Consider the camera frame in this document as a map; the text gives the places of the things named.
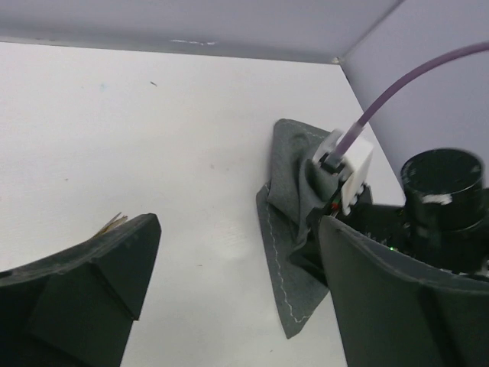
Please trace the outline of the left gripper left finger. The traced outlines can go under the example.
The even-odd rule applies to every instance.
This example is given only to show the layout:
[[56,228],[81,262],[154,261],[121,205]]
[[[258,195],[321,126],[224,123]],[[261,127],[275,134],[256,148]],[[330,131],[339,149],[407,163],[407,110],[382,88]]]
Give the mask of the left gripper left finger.
[[1,273],[3,366],[119,366],[161,227],[153,213]]

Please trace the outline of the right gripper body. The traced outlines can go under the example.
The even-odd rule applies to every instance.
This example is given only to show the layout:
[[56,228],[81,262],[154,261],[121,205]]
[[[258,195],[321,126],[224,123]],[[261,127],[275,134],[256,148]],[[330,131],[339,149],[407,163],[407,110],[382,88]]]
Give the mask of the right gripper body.
[[392,251],[435,268],[478,281],[488,280],[488,188],[484,164],[475,154],[455,148],[424,151],[400,171],[405,203],[375,204],[364,185],[348,209],[339,195],[309,215],[311,240],[305,246],[305,270],[320,282],[318,224],[334,216]]

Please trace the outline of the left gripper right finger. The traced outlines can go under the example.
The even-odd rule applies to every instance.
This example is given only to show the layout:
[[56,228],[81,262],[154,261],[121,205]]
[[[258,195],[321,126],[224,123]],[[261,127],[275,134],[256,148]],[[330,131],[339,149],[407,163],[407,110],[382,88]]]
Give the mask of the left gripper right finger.
[[390,250],[334,217],[322,263],[349,366],[486,366],[488,284]]

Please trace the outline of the grey cloth napkin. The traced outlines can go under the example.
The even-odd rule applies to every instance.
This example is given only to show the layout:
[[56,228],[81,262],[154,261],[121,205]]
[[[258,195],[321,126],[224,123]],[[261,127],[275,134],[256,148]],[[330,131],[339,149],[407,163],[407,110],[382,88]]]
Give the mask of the grey cloth napkin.
[[314,243],[307,222],[338,187],[337,178],[313,163],[322,129],[292,119],[274,125],[270,179],[256,195],[257,214],[280,322],[286,338],[297,335],[328,293],[319,280],[291,259]]

